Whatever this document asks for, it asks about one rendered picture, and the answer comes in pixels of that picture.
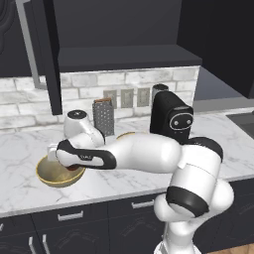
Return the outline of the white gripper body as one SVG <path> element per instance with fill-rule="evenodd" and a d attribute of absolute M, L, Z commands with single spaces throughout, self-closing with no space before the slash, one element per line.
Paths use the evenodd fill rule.
<path fill-rule="evenodd" d="M 50 144 L 47 148 L 48 151 L 48 160 L 50 162 L 56 162 L 58 160 L 57 158 L 57 144 Z"/>

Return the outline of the gold bowl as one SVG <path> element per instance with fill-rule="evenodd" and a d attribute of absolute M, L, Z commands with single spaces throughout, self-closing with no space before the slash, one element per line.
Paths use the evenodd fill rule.
<path fill-rule="evenodd" d="M 76 183 L 84 174 L 85 168 L 69 171 L 57 161 L 49 161 L 44 156 L 36 166 L 36 175 L 45 185 L 53 188 L 65 188 Z"/>
<path fill-rule="evenodd" d="M 125 137 L 125 136 L 128 136 L 128 135 L 134 135 L 134 134 L 135 134 L 135 132 L 126 132 L 126 133 L 123 133 L 123 134 L 119 135 L 119 136 L 116 138 L 116 140 L 119 140 L 119 139 L 121 139 L 121 138 L 123 138 L 123 137 Z"/>

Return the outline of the grey box grater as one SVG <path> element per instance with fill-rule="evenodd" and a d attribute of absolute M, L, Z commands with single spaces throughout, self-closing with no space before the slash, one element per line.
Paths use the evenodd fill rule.
<path fill-rule="evenodd" d="M 110 97 L 96 99 L 92 104 L 94 127 L 105 137 L 114 135 L 114 107 Z"/>

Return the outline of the dark drawer front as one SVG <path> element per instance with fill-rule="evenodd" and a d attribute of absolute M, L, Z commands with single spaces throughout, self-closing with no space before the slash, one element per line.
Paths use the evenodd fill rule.
<path fill-rule="evenodd" d="M 83 210 L 83 218 L 67 221 L 58 221 L 58 214 L 66 215 L 78 213 Z M 65 207 L 48 211 L 36 212 L 32 214 L 35 227 L 39 230 L 66 226 L 71 224 L 97 221 L 107 218 L 107 203 L 91 203 L 79 206 Z"/>
<path fill-rule="evenodd" d="M 158 196 L 157 193 L 140 195 L 128 198 L 122 198 L 117 200 L 112 200 L 108 202 L 108 215 L 110 218 L 127 216 L 133 214 L 139 214 L 144 212 L 150 212 L 154 210 L 154 206 L 144 207 L 139 209 L 133 209 L 131 202 L 144 202 L 155 199 Z"/>
<path fill-rule="evenodd" d="M 3 217 L 0 218 L 1 223 L 4 224 L 4 227 L 0 231 L 0 236 L 26 233 L 34 230 L 34 225 L 29 214 Z"/>

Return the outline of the dark lower cupboard door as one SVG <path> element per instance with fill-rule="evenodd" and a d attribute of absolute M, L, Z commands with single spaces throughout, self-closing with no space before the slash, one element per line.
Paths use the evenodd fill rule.
<path fill-rule="evenodd" d="M 153 212 L 110 218 L 110 254 L 154 254 L 164 228 Z"/>
<path fill-rule="evenodd" d="M 47 234 L 51 254 L 109 254 L 106 220 L 39 230 L 38 234 L 42 245 Z"/>
<path fill-rule="evenodd" d="M 33 233 L 0 237 L 0 254 L 33 254 L 29 247 L 29 238 Z"/>

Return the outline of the dark open cupboard door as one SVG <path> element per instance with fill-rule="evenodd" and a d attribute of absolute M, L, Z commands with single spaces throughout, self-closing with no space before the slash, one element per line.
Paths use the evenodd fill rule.
<path fill-rule="evenodd" d="M 39 45 L 53 115 L 62 115 L 62 89 L 59 66 L 60 42 L 53 0 L 32 0 Z"/>

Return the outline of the black coffee machine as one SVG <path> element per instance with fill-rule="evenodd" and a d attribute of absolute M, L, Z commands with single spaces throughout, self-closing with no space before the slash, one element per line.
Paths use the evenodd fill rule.
<path fill-rule="evenodd" d="M 193 109 L 165 84 L 155 84 L 152 92 L 150 132 L 185 144 L 193 123 Z"/>

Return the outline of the dark closed upper cupboard door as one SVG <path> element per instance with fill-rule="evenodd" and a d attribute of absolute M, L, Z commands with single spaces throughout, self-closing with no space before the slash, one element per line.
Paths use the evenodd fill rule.
<path fill-rule="evenodd" d="M 0 0 L 0 77 L 30 75 L 15 0 Z"/>

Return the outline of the dark lower cabinet run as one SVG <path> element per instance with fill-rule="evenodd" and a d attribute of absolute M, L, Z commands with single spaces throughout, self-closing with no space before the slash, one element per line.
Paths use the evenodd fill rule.
<path fill-rule="evenodd" d="M 254 243 L 254 178 L 230 185 L 233 204 L 194 234 L 193 243 L 202 254 Z"/>

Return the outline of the dark tall cabinet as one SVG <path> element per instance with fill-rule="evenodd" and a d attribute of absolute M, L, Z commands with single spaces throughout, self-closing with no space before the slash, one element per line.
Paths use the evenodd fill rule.
<path fill-rule="evenodd" d="M 182 0 L 178 45 L 246 98 L 254 98 L 254 0 Z"/>

